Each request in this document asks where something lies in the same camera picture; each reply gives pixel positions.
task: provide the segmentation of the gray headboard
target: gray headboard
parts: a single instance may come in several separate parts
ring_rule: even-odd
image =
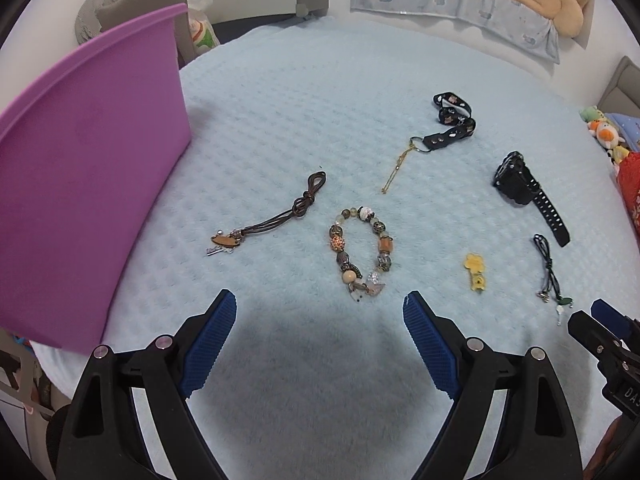
[[[604,113],[640,117],[640,68],[627,56],[620,61],[598,108]]]

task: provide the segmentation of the brown leather cord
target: brown leather cord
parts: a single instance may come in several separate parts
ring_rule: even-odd
[[[295,199],[293,201],[293,207],[288,211],[284,211],[273,218],[269,218],[264,222],[261,222],[256,225],[250,225],[241,229],[240,234],[244,237],[245,235],[254,234],[254,233],[263,233],[265,231],[270,231],[275,229],[276,227],[281,226],[287,220],[297,217],[300,218],[305,215],[306,210],[309,209],[309,206],[313,204],[316,200],[316,193],[320,190],[324,183],[326,182],[326,173],[324,171],[318,171],[312,175],[309,175],[307,185],[308,189],[302,194],[301,197]]]

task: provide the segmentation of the red fabric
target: red fabric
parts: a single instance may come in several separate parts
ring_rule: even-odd
[[[640,235],[640,153],[629,153],[620,162],[618,185],[636,231]]]

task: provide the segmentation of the bolt head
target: bolt head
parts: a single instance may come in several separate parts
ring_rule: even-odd
[[[174,343],[174,340],[169,335],[161,335],[158,339],[156,339],[156,348],[160,350],[165,350],[169,348]]]
[[[105,345],[100,345],[94,350],[94,357],[96,359],[102,359],[109,353],[109,347]]]
[[[542,361],[546,357],[546,354],[542,348],[538,348],[536,346],[531,349],[531,357],[533,357],[536,361]]]
[[[466,342],[466,346],[474,352],[479,352],[484,348],[484,343],[477,337],[472,337]]]

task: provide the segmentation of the purple plastic bin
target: purple plastic bin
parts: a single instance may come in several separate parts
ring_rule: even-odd
[[[88,354],[191,139],[166,7],[80,46],[0,115],[0,326]]]

